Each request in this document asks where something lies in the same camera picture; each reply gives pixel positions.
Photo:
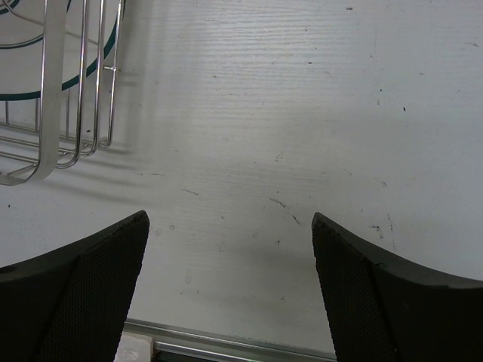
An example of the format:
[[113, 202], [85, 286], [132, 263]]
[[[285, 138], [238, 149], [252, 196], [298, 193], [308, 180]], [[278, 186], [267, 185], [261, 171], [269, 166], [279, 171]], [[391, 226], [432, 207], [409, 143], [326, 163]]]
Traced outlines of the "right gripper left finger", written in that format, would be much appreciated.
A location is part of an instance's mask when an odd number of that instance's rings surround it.
[[3, 361], [113, 361], [149, 236], [146, 211], [1, 269]]

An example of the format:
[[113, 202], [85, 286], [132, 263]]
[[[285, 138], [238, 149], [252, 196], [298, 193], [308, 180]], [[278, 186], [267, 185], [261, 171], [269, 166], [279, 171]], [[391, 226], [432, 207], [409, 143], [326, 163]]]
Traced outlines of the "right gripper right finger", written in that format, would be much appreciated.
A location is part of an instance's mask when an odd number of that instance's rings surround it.
[[338, 361], [480, 361], [482, 282], [427, 268], [316, 213], [312, 245]]

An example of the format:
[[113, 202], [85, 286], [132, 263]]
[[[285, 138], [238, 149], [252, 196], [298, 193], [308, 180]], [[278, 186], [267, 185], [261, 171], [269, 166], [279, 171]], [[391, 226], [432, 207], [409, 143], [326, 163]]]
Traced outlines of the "wire dish rack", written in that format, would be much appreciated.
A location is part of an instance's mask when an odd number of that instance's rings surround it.
[[82, 1], [81, 60], [78, 84], [62, 89], [66, 2], [45, 3], [40, 97], [1, 100], [1, 183], [45, 179], [112, 145], [118, 83], [118, 47], [125, 2], [118, 1], [115, 45], [103, 55], [104, 6], [100, 6], [97, 68], [86, 75], [88, 2]]

